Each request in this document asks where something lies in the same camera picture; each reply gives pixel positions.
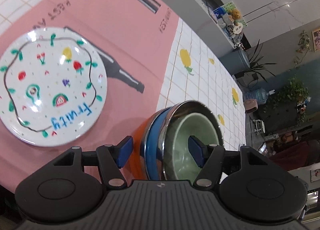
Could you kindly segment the orange steel bowl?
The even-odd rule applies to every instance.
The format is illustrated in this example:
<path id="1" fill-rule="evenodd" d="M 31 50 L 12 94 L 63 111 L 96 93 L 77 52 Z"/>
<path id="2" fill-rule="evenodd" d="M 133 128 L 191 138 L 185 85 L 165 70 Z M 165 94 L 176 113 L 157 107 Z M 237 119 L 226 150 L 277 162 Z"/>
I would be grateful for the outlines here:
<path id="1" fill-rule="evenodd" d="M 169 108 L 157 111 L 133 133 L 133 152 L 129 158 L 130 171 L 137 180 L 162 180 L 162 151 L 158 147 L 159 131 Z"/>

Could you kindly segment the green ceramic bowl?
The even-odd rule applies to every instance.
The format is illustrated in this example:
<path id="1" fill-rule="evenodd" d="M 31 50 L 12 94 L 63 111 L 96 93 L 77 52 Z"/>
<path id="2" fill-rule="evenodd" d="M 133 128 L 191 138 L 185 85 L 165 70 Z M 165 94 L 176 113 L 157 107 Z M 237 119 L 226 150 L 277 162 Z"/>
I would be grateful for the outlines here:
<path id="1" fill-rule="evenodd" d="M 168 180 L 194 182 L 204 165 L 203 145 L 219 144 L 212 122 L 203 114 L 183 115 L 169 126 L 163 165 Z"/>

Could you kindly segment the blue steel mixing bowl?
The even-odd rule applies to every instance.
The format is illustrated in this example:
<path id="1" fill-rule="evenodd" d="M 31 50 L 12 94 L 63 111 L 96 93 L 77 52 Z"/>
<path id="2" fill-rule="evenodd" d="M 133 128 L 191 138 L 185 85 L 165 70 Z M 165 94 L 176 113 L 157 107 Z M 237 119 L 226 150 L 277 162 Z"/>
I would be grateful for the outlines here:
<path id="1" fill-rule="evenodd" d="M 194 182 L 200 168 L 188 149 L 190 136 L 205 145 L 223 146 L 219 123 L 203 103 L 189 100 L 156 112 L 140 144 L 146 177 L 152 181 Z"/>

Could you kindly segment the white fruit painted plate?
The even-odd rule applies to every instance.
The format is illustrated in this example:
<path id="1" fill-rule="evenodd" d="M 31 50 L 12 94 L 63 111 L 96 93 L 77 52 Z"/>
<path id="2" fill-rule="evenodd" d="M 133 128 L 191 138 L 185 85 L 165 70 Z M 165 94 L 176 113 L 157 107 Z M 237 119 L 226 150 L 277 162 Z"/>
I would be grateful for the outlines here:
<path id="1" fill-rule="evenodd" d="M 97 50 L 67 28 L 32 30 L 1 54 L 1 121 L 27 144 L 76 140 L 93 127 L 106 95 Z"/>

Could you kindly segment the water bottle jug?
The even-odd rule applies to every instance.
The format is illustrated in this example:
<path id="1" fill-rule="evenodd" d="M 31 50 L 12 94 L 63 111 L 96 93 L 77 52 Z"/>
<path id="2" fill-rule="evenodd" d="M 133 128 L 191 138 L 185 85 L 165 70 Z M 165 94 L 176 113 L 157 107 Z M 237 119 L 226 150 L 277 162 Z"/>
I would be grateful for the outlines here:
<path id="1" fill-rule="evenodd" d="M 268 99 L 269 92 L 266 91 L 264 88 L 255 89 L 250 92 L 246 92 L 244 94 L 244 99 L 256 99 L 257 102 L 260 102 L 261 104 L 265 103 Z"/>

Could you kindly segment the grey trash bin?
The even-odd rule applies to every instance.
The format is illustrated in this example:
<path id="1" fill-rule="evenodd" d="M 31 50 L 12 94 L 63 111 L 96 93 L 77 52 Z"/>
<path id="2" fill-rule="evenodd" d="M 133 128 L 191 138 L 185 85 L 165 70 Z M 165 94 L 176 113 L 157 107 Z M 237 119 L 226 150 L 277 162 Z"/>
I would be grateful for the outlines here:
<path id="1" fill-rule="evenodd" d="M 242 49 L 234 50 L 220 58 L 226 70 L 234 75 L 250 68 L 247 53 Z"/>

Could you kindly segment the green potted plant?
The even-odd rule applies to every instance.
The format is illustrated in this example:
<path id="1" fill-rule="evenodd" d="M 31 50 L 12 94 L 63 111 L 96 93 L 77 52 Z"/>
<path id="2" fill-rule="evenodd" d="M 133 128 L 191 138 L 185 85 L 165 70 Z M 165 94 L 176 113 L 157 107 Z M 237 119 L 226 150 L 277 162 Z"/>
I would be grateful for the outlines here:
<path id="1" fill-rule="evenodd" d="M 288 82 L 279 90 L 276 90 L 268 97 L 263 112 L 276 110 L 281 105 L 294 103 L 297 110 L 297 122 L 302 123 L 305 119 L 305 110 L 309 98 L 309 91 L 303 82 L 296 76 L 290 78 Z"/>

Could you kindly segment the pink and white tablecloth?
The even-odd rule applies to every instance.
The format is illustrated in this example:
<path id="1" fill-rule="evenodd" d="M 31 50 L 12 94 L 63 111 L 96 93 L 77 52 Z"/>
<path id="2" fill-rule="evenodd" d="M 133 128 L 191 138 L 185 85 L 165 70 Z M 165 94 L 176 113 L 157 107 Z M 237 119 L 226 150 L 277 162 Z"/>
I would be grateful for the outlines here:
<path id="1" fill-rule="evenodd" d="M 242 93 L 199 36 L 163 1 L 1 0 L 1 54 L 20 36 L 67 28 L 90 42 L 107 75 L 103 110 L 88 132 L 57 147 L 15 137 L 1 121 L 1 185 L 14 192 L 26 177 L 72 146 L 118 144 L 158 110 L 196 100 L 215 115 L 228 150 L 245 140 Z"/>

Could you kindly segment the teddy bear toy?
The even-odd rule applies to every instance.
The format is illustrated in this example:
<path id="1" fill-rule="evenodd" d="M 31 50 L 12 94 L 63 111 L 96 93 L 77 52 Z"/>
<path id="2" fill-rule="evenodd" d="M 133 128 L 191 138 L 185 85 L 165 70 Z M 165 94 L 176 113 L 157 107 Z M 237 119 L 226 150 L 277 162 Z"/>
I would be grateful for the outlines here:
<path id="1" fill-rule="evenodd" d="M 228 14 L 232 17 L 234 21 L 240 20 L 242 18 L 242 15 L 237 8 L 233 8 L 232 10 L 229 10 Z"/>

